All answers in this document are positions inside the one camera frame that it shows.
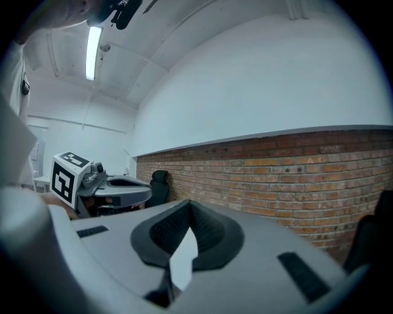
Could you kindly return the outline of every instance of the ceiling light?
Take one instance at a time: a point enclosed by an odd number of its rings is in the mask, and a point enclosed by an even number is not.
[[[88,33],[87,51],[86,51],[86,79],[94,81],[96,72],[96,61],[98,53],[98,44],[103,29],[91,27]]]

